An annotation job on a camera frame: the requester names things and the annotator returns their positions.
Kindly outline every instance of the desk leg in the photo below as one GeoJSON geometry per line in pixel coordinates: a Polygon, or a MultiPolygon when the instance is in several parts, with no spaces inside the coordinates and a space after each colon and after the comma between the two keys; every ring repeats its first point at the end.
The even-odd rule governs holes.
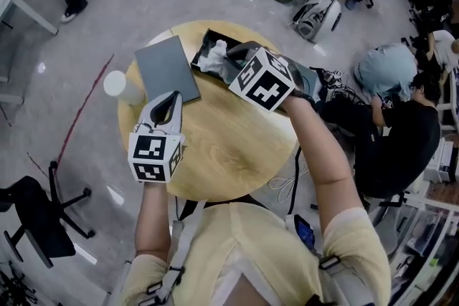
{"type": "Polygon", "coordinates": [[[52,34],[57,33],[57,28],[52,26],[45,18],[40,16],[35,10],[33,10],[24,0],[13,0],[13,3],[16,4],[16,6],[24,13],[30,16],[33,20],[36,21],[36,23],[40,24],[42,27],[47,29],[49,32],[52,34]]]}
{"type": "Polygon", "coordinates": [[[16,95],[9,95],[0,93],[0,102],[14,103],[15,105],[22,105],[24,98],[16,95]]]}

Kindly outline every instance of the round wooden table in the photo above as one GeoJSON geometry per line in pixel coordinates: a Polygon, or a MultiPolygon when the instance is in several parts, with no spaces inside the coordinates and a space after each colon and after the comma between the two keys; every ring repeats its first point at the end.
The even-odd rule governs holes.
{"type": "MultiPolygon", "coordinates": [[[[256,41],[277,52],[259,34],[227,21],[193,21],[172,27],[148,45],[178,35],[188,62],[202,45],[205,32],[225,34],[241,42],[256,41]]],[[[133,61],[127,76],[144,89],[133,61]]],[[[265,113],[227,89],[226,84],[194,72],[201,98],[184,104],[182,133],[185,151],[168,192],[183,199],[226,201],[263,186],[283,167],[296,135],[283,114],[265,113]]],[[[143,106],[118,102],[118,123],[126,150],[143,106]]]]}

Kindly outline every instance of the person's hand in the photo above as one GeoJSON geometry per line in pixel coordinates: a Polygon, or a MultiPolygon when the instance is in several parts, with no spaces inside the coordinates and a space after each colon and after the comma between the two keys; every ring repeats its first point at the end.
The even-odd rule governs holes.
{"type": "Polygon", "coordinates": [[[377,110],[377,109],[381,110],[381,108],[382,108],[381,98],[379,98],[379,96],[374,96],[372,98],[372,101],[370,102],[370,105],[372,106],[372,109],[374,109],[374,110],[377,110]]]}

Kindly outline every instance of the concrete floor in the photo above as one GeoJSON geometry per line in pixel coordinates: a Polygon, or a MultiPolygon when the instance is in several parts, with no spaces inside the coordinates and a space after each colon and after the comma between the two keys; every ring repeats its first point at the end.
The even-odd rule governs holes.
{"type": "MultiPolygon", "coordinates": [[[[25,1],[51,23],[59,24],[64,0],[25,1]]],[[[352,12],[344,9],[341,23],[320,44],[320,49],[290,28],[295,8],[273,0],[88,1],[86,10],[72,23],[60,25],[54,37],[19,11],[9,17],[13,31],[0,27],[1,62],[13,63],[10,83],[0,84],[0,93],[18,92],[25,98],[22,106],[2,105],[8,121],[0,116],[1,187],[30,175],[47,188],[47,178],[28,155],[47,170],[110,56],[114,55],[107,72],[125,70],[137,49],[174,25],[195,19],[232,21],[259,32],[304,65],[338,69],[348,75],[352,64],[369,48],[416,35],[409,23],[406,0],[374,0],[371,10],[363,4],[352,12]]],[[[123,261],[133,255],[141,188],[133,182],[126,161],[116,105],[98,84],[75,126],[58,173],[64,200],[78,195],[84,187],[93,190],[93,197],[70,209],[69,214],[83,228],[94,228],[96,237],[84,240],[73,230],[67,231],[74,243],[97,262],[93,264],[94,259],[88,261],[77,254],[53,259],[55,267],[46,269],[28,240],[18,245],[24,258],[18,268],[50,300],[65,306],[101,305],[123,261]]],[[[290,177],[292,167],[293,157],[280,174],[290,177]]],[[[290,202],[278,204],[277,195],[267,187],[254,194],[276,213],[283,214],[290,202]]],[[[317,226],[315,214],[308,211],[312,200],[312,184],[306,174],[301,178],[295,211],[317,226]]],[[[0,230],[14,233],[19,226],[16,212],[11,209],[0,216],[0,230]]],[[[0,249],[2,261],[10,258],[2,236],[0,249]]]]}

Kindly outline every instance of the shoulder strap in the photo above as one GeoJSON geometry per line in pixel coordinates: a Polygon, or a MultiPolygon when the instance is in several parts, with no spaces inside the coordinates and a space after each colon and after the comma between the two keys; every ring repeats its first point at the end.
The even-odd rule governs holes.
{"type": "Polygon", "coordinates": [[[188,256],[191,241],[193,241],[199,223],[201,222],[205,203],[206,201],[200,201],[193,214],[186,219],[186,226],[180,233],[179,244],[172,257],[167,273],[164,275],[161,282],[149,287],[147,294],[151,295],[151,297],[139,302],[138,306],[174,304],[172,297],[170,297],[172,289],[180,284],[181,276],[185,273],[185,259],[188,256]]]}
{"type": "MultiPolygon", "coordinates": [[[[285,218],[286,229],[297,234],[293,215],[285,218]]],[[[344,264],[339,257],[319,257],[319,279],[325,302],[340,306],[364,306],[374,304],[374,295],[355,267],[344,264]]]]}

